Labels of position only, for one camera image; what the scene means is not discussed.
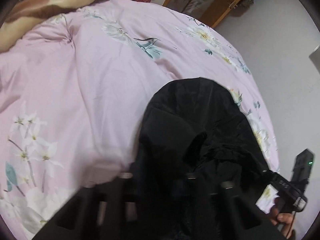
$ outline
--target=pink comforter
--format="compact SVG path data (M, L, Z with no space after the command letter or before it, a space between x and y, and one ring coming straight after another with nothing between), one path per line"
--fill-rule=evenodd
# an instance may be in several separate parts
M110 0L53 17L0 54L0 213L14 236L31 239L80 185L126 170L153 94L194 77L230 90L278 171L271 120L242 57L184 14Z

